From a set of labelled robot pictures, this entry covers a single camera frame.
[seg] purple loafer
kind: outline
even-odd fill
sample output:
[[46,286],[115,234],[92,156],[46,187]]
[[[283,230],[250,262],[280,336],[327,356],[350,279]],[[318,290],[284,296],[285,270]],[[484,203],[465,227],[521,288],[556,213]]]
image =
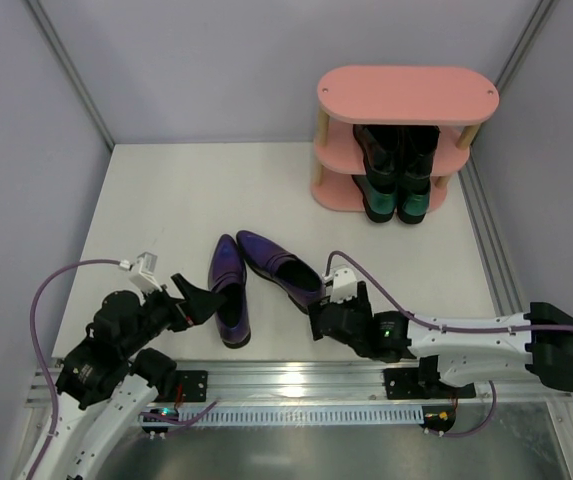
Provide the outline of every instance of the purple loafer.
[[276,283],[303,313],[324,296],[324,282],[292,253],[267,238],[247,230],[237,232],[237,245],[253,272]]
[[230,235],[222,235],[217,242],[208,273],[208,288],[226,297],[226,303],[215,313],[224,345],[228,348],[243,347],[250,342],[246,266]]

